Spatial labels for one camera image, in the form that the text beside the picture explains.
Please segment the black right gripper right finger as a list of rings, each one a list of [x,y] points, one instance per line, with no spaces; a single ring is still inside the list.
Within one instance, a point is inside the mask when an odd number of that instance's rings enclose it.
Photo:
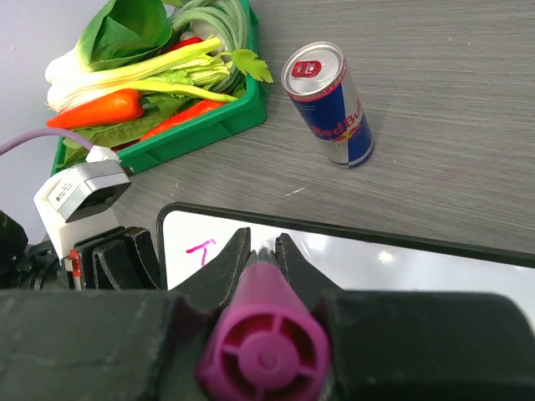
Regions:
[[[533,399],[534,334],[507,297],[344,290],[288,234],[275,255],[329,337],[322,400]]]

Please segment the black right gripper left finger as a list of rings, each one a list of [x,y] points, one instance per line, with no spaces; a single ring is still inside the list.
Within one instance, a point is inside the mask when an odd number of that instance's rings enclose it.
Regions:
[[[241,228],[169,292],[65,289],[44,252],[3,273],[2,399],[206,399],[196,365],[250,251]]]

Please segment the white whiteboard black frame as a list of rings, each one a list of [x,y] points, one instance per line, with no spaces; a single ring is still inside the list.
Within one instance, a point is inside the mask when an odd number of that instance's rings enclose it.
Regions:
[[[534,294],[532,253],[182,202],[157,217],[168,286],[214,260],[240,228],[251,232],[253,250],[274,248],[277,237],[289,235],[305,261],[346,289]]]

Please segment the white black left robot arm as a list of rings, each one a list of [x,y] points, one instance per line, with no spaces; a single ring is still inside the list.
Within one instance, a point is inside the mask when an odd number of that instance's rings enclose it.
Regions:
[[[1,288],[160,290],[162,279],[145,228],[119,226],[78,242],[60,258],[51,241],[30,245],[25,230],[2,213]]]

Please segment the pink capped white marker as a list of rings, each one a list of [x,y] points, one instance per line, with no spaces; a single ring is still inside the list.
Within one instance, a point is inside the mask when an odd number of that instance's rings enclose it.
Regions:
[[[315,400],[330,362],[327,334],[273,251],[248,257],[196,368],[211,400]]]

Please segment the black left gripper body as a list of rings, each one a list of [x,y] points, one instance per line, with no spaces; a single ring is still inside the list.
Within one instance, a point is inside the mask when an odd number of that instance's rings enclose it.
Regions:
[[[160,290],[161,269],[150,231],[119,226],[74,245],[62,260],[72,290]]]

